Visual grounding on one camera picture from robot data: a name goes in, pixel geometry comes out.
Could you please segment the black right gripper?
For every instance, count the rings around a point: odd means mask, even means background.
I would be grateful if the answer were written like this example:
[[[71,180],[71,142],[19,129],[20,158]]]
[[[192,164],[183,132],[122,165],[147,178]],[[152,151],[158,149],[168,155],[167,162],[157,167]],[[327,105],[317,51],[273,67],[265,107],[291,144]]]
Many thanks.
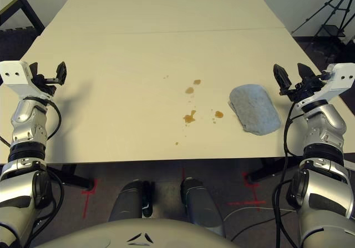
[[[277,84],[280,87],[279,95],[287,95],[292,102],[300,102],[315,92],[319,92],[323,88],[323,81],[319,77],[314,77],[315,74],[312,69],[302,63],[297,63],[298,73],[302,79],[306,79],[301,83],[296,84],[295,89],[290,89],[291,81],[288,74],[283,67],[278,64],[273,66],[273,74]]]

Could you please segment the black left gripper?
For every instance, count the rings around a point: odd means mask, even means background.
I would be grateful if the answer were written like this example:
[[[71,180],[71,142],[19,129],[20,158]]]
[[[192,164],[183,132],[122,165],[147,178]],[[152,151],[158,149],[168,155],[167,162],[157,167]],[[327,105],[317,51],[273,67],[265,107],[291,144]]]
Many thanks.
[[[42,92],[54,95],[57,90],[55,84],[63,85],[67,77],[67,68],[65,62],[61,62],[57,66],[57,75],[55,78],[45,78],[42,74],[38,74],[38,63],[34,62],[29,65],[33,76],[33,84]]]

